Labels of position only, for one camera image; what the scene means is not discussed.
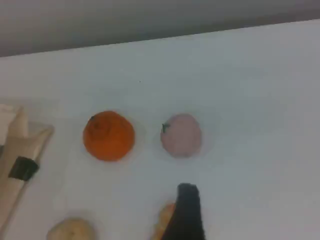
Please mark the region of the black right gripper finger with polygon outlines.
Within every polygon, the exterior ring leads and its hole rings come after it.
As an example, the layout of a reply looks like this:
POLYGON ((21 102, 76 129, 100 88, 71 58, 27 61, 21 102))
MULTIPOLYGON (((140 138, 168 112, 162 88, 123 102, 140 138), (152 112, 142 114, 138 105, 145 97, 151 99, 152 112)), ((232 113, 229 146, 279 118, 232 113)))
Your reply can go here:
POLYGON ((195 184, 181 183, 172 217, 162 235, 163 240, 205 240, 200 193, 195 184))

